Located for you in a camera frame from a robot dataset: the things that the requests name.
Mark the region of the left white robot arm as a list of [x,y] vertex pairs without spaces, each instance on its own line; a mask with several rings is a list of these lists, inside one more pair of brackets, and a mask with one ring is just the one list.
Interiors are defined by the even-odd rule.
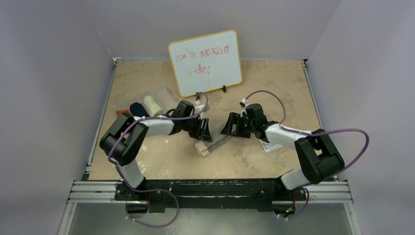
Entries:
[[116,167],[133,200],[146,194],[145,180],[136,162],[136,157],[146,137],[174,135],[187,132],[191,138],[212,142],[208,118],[203,117],[208,103],[194,104],[182,100],[167,114],[154,117],[134,117],[123,113],[117,117],[99,142],[108,160]]

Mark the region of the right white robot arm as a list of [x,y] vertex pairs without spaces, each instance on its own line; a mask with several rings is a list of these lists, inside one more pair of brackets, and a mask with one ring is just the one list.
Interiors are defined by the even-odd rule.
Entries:
[[281,182],[275,185],[280,199],[287,199],[298,187],[318,184],[345,167],[341,154],[323,129],[314,132],[288,129],[277,121],[268,121],[258,103],[246,106],[241,114],[230,113],[221,134],[247,139],[255,135],[264,142],[296,151],[299,168],[283,174]]

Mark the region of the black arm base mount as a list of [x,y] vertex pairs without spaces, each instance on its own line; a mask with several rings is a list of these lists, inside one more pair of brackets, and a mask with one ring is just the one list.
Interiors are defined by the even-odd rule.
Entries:
[[115,184],[115,200],[129,212],[163,213],[166,209],[255,209],[292,215],[307,198],[304,187],[287,190],[279,178],[144,180],[143,190]]

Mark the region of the grey underwear with beige band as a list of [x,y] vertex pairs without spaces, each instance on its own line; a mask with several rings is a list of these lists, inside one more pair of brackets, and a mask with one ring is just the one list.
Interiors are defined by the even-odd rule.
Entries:
[[198,141],[194,144],[194,147],[201,156],[205,157],[206,155],[213,152],[215,149],[226,144],[230,139],[231,136],[220,134],[216,137],[213,137],[212,142]]

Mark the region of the pale yellow underwear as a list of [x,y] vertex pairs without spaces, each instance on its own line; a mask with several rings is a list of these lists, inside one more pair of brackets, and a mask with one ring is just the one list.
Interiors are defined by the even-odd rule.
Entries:
[[143,103],[149,116],[154,117],[161,115],[163,113],[163,108],[151,95],[145,96],[143,99]]

